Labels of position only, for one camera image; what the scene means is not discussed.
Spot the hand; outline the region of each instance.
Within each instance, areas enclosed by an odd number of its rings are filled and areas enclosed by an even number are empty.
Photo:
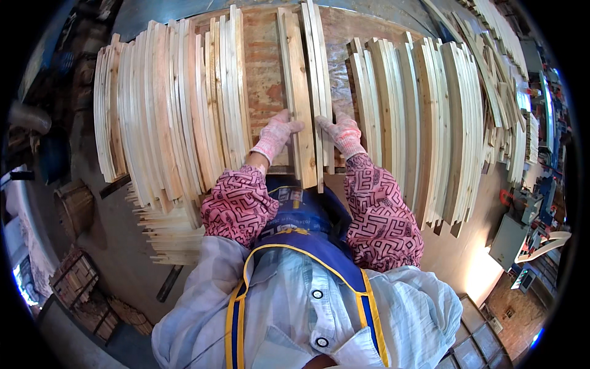
[[[348,160],[356,154],[366,154],[366,150],[360,145],[360,129],[356,122],[343,113],[336,105],[332,105],[336,114],[336,124],[324,116],[316,116],[316,123],[325,130],[334,141],[334,145],[340,150],[344,159]]]
[[[273,116],[266,127],[260,131],[260,140],[250,150],[258,152],[268,159],[268,164],[273,163],[274,157],[281,152],[292,133],[303,129],[304,123],[298,120],[289,122],[289,110],[283,109],[279,114]]]

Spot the worker's left hand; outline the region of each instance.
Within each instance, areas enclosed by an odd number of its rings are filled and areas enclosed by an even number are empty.
[[[268,159],[269,165],[273,163],[273,158],[281,152],[283,146],[289,140],[291,133],[303,130],[304,123],[299,120],[289,122],[289,110],[284,109],[279,114],[273,116],[266,127],[260,131],[260,140],[250,150],[258,152]]]

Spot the flexible duct hose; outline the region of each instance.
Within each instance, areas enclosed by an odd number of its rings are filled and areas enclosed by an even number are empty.
[[[36,130],[42,135],[49,132],[51,118],[47,112],[39,107],[24,105],[16,100],[12,102],[8,113],[11,125]]]

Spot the wooden table surface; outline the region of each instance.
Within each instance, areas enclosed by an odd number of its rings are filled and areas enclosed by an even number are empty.
[[[292,12],[301,12],[300,5],[287,4],[283,7],[291,9]],[[244,13],[245,67],[254,144],[258,141],[258,134],[268,123],[269,118],[287,107],[283,62],[278,40],[277,8],[277,5],[241,8]],[[209,31],[209,20],[222,14],[229,14],[229,9],[192,17],[196,32],[204,35]],[[354,85],[351,86],[349,83],[349,80],[352,80],[352,70],[350,62],[347,61],[352,53],[349,46],[352,38],[359,37],[363,44],[372,37],[386,38],[392,41],[395,47],[400,47],[404,43],[406,31],[412,34],[414,40],[423,36],[384,19],[345,9],[320,7],[320,14],[330,70],[332,101],[358,120]],[[337,150],[336,166],[345,166]],[[285,149],[277,155],[270,172],[293,172],[290,149]]]

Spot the woven basket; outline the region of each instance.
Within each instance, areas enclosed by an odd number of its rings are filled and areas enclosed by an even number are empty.
[[[60,223],[72,242],[94,222],[94,196],[81,180],[71,181],[53,193]]]

